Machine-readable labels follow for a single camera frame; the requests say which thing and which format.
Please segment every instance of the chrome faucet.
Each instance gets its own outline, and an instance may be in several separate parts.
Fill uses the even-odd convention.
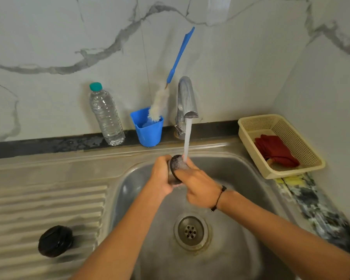
[[[183,140],[186,135],[186,123],[184,118],[198,118],[196,100],[194,98],[191,79],[181,77],[178,86],[178,112],[175,117],[177,136]]]

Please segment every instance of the cleaning brush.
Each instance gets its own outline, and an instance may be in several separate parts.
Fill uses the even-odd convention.
[[[182,54],[184,52],[184,49],[186,48],[186,46],[188,44],[188,41],[189,41],[189,39],[191,38],[191,36],[193,34],[193,31],[194,31],[194,27],[191,29],[190,32],[188,32],[184,36],[183,43],[182,43],[182,45],[180,47],[180,51],[179,51],[178,56],[177,56],[177,58],[175,60],[174,66],[170,70],[170,73],[169,73],[169,75],[167,77],[166,86],[165,86],[164,89],[160,89],[160,90],[157,91],[156,96],[154,98],[154,102],[153,102],[152,106],[149,109],[148,122],[146,122],[143,125],[143,127],[149,126],[149,125],[151,125],[151,124],[153,124],[155,122],[158,122],[160,120],[161,113],[163,112],[163,109],[166,106],[167,100],[168,100],[168,98],[170,96],[170,91],[167,88],[167,86],[169,85],[169,83],[172,80],[172,77],[174,76],[175,69],[176,69],[176,67],[178,65],[180,57],[182,56]]]

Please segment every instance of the marble wall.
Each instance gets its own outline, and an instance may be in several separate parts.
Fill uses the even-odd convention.
[[[313,177],[350,220],[350,0],[329,2],[272,112],[324,157]]]
[[[92,81],[111,90],[132,129],[130,112],[164,86],[192,26],[165,125],[183,75],[197,122],[268,112],[328,0],[231,0],[223,23],[210,23],[211,1],[0,0],[0,141],[99,132]]]

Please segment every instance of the clear bottle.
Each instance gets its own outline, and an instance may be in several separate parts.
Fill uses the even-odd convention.
[[[125,133],[112,96],[103,89],[99,82],[90,84],[89,88],[92,91],[89,96],[89,104],[95,113],[106,142],[111,146],[121,144],[125,140]]]

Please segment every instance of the blue plastic cup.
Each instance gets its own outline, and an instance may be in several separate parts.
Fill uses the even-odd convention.
[[[148,121],[149,109],[144,108],[135,112],[132,112],[131,119],[135,124],[135,129],[139,141],[143,146],[153,147],[159,144],[161,141],[163,118],[161,117],[158,122],[155,122],[147,127],[143,125]]]

